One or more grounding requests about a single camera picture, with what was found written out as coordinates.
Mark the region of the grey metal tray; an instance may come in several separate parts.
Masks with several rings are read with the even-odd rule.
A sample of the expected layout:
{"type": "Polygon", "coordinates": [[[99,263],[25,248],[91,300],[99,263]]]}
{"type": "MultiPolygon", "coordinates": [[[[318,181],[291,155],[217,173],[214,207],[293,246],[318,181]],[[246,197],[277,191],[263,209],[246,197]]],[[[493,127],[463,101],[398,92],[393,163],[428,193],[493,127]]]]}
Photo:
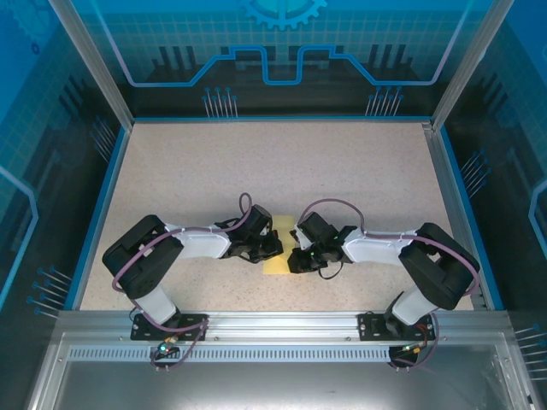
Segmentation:
{"type": "MultiPolygon", "coordinates": [[[[197,346],[344,346],[220,344],[197,346]]],[[[24,410],[547,410],[505,341],[440,344],[426,363],[68,362],[52,345],[24,410]]]]}

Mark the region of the aluminium mounting rail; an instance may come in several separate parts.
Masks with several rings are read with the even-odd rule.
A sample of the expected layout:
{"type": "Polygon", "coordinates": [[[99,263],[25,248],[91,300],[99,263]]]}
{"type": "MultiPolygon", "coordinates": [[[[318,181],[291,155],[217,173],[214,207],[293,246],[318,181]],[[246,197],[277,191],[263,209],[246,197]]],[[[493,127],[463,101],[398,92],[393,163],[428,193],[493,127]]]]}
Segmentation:
{"type": "MultiPolygon", "coordinates": [[[[504,311],[441,311],[436,313],[441,344],[513,342],[515,335],[504,311]]],[[[127,343],[130,334],[124,311],[64,311],[51,339],[73,343],[127,343]]],[[[360,326],[355,312],[210,312],[205,340],[209,344],[357,343],[360,326]]]]}

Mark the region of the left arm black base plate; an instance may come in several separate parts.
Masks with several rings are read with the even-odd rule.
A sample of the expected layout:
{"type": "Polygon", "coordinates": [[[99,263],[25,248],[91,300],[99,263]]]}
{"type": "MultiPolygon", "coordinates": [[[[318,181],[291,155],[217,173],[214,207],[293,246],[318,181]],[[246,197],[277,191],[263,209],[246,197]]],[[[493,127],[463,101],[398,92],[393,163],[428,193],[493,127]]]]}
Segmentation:
{"type": "MultiPolygon", "coordinates": [[[[162,326],[170,329],[189,327],[204,322],[204,320],[207,320],[208,318],[209,316],[206,314],[176,313],[171,319],[162,324],[162,326]]],[[[195,327],[183,332],[178,335],[178,341],[193,341],[197,337],[199,331],[200,329],[195,327]]],[[[160,342],[173,335],[173,332],[163,331],[153,326],[141,313],[137,314],[132,320],[130,338],[133,341],[160,342]]]]}

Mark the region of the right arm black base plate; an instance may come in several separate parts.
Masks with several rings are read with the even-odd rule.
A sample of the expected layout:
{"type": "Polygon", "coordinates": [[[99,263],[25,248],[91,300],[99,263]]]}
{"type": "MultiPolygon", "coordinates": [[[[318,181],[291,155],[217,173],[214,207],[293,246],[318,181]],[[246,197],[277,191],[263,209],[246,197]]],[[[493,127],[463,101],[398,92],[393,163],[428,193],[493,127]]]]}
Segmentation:
{"type": "Polygon", "coordinates": [[[431,315],[420,318],[413,325],[405,325],[394,317],[368,311],[356,317],[357,330],[362,342],[435,341],[436,332],[431,315]]]}

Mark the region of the aluminium frame post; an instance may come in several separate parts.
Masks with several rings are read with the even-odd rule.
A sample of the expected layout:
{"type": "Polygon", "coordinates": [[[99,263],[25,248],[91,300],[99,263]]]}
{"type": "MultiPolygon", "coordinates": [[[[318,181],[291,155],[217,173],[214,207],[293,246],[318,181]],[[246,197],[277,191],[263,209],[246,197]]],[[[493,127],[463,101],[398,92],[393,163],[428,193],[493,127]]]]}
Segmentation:
{"type": "Polygon", "coordinates": [[[492,0],[491,6],[475,33],[454,76],[442,95],[432,115],[431,130],[439,132],[450,112],[462,95],[479,63],[485,56],[491,41],[502,25],[515,0],[492,0]]]}
{"type": "Polygon", "coordinates": [[[117,120],[132,131],[134,118],[84,22],[70,0],[48,0],[117,120]]]}

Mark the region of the blue table edge frame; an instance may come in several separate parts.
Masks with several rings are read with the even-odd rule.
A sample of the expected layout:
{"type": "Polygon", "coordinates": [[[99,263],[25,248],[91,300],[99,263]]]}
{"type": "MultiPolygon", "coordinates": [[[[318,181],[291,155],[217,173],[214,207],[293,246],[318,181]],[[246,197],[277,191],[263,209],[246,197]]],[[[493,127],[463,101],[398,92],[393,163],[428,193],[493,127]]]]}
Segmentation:
{"type": "MultiPolygon", "coordinates": [[[[127,310],[111,287],[103,251],[146,214],[181,226],[206,226],[238,214],[238,196],[275,215],[298,216],[308,205],[337,226],[364,222],[373,231],[409,231],[426,221],[452,234],[423,119],[147,120],[122,132],[105,174],[66,307],[127,310]]],[[[485,269],[493,310],[503,304],[455,157],[465,211],[485,269]]],[[[366,311],[386,308],[411,285],[398,267],[346,266],[324,280],[314,274],[264,275],[238,258],[174,263],[163,281],[184,310],[366,311]]]]}

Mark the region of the aluminium side rail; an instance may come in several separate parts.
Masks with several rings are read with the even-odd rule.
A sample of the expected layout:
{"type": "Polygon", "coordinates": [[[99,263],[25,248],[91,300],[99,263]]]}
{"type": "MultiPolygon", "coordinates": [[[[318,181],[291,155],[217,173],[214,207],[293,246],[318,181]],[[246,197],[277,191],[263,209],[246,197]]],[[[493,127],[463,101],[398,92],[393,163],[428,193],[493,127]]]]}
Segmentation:
{"type": "Polygon", "coordinates": [[[441,134],[433,130],[430,122],[423,122],[422,128],[437,175],[452,235],[479,263],[479,286],[470,296],[471,303],[475,310],[493,310],[494,305],[485,282],[485,269],[474,241],[471,225],[464,207],[462,192],[456,181],[457,174],[451,165],[446,145],[441,134]]]}

